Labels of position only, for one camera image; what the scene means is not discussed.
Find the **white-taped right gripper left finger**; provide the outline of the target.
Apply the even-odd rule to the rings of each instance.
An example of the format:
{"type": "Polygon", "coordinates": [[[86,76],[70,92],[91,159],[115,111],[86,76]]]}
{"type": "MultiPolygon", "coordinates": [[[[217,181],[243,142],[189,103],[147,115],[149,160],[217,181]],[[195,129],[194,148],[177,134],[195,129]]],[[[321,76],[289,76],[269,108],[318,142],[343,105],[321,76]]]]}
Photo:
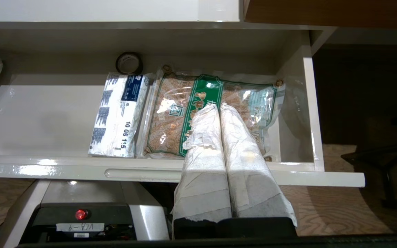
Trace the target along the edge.
{"type": "Polygon", "coordinates": [[[230,188],[216,104],[208,104],[194,115],[183,148],[186,156],[174,193],[173,219],[217,223],[231,218],[230,188]]]}

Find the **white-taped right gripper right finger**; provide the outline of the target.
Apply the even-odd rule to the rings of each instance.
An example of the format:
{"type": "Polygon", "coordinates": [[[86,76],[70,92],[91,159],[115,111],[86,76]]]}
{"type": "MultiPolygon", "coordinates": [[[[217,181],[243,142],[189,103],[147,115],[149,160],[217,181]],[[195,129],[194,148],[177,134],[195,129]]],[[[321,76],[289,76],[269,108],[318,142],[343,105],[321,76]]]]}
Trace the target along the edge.
{"type": "Polygon", "coordinates": [[[238,111],[220,106],[222,144],[231,206],[236,218],[297,218],[238,111]]]}

